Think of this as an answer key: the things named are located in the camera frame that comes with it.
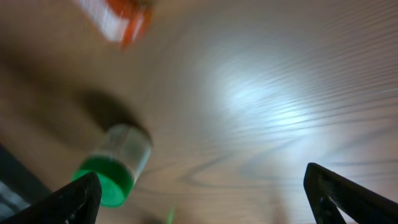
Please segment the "orange snack bar wrapper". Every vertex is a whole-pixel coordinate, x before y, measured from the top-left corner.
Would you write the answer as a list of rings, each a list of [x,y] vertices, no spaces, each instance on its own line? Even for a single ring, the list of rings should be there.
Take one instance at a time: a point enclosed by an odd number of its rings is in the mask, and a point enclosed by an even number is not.
[[[102,35],[122,48],[140,39],[152,20],[152,0],[74,0]]]

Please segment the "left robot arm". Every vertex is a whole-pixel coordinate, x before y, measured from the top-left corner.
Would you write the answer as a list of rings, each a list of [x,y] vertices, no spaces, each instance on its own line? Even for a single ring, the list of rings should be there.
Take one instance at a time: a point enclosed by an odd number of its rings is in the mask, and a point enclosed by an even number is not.
[[[1,146],[1,221],[49,196],[36,176]]]

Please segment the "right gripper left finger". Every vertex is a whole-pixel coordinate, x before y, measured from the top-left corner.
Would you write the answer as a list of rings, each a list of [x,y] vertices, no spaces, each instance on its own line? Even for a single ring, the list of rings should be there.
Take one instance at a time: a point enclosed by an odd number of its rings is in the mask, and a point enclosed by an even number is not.
[[[101,195],[99,177],[89,172],[1,223],[95,224]]]

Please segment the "green lid white jar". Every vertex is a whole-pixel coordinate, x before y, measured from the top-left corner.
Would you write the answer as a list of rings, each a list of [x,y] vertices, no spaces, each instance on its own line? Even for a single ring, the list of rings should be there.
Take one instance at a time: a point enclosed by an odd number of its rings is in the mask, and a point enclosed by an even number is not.
[[[152,141],[140,127],[116,124],[72,175],[76,180],[94,172],[100,181],[100,205],[117,208],[125,203],[150,158]]]

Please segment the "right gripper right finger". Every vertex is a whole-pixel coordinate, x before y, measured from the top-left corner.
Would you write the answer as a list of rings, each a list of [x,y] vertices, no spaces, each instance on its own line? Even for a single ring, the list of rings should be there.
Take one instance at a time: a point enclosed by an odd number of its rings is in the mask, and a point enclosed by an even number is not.
[[[397,223],[397,203],[316,163],[309,163],[303,186],[317,223]]]

